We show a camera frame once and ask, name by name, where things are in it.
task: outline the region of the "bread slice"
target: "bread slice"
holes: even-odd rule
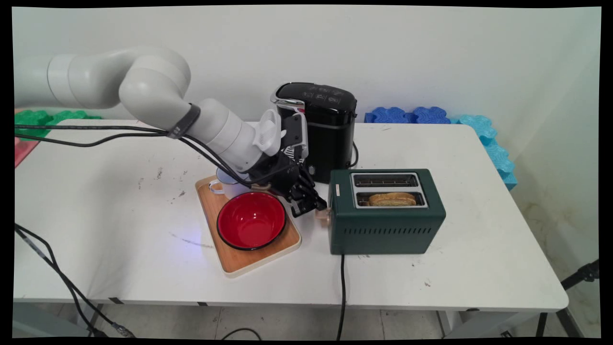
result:
[[[369,206],[415,206],[415,196],[409,193],[383,193],[371,195],[368,198]]]

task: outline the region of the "coffee maker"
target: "coffee maker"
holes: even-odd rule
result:
[[[305,166],[316,182],[330,182],[334,169],[351,166],[356,98],[348,91],[315,83],[285,83],[270,97],[281,119],[303,113],[307,124]]]

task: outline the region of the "green toaster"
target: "green toaster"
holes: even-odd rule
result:
[[[411,194],[415,205],[369,203],[392,192]],[[446,215],[428,169],[333,170],[328,205],[332,254],[423,254]]]

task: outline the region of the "floor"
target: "floor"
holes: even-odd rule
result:
[[[41,309],[76,322],[73,304],[41,303]],[[105,304],[102,312],[139,338],[221,339],[237,328],[256,330],[264,340],[330,340],[336,338],[340,310],[307,307],[211,307]],[[534,336],[538,317],[510,332]],[[98,318],[96,327],[108,336],[120,335]],[[13,329],[13,338],[29,335]],[[547,320],[545,336],[566,336],[555,314]],[[434,311],[386,311],[347,309],[342,340],[440,339],[442,332]],[[257,340],[248,331],[228,339]]]

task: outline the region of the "wooden tray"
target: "wooden tray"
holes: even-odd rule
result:
[[[225,195],[214,194],[208,189],[208,183],[215,179],[215,176],[211,176],[196,182],[196,191],[207,217],[208,228],[211,231],[219,262],[226,276],[237,277],[300,247],[302,237],[292,223],[291,216],[288,215],[286,215],[288,221],[281,235],[264,248],[238,250],[225,244],[217,233],[217,215],[228,199]]]

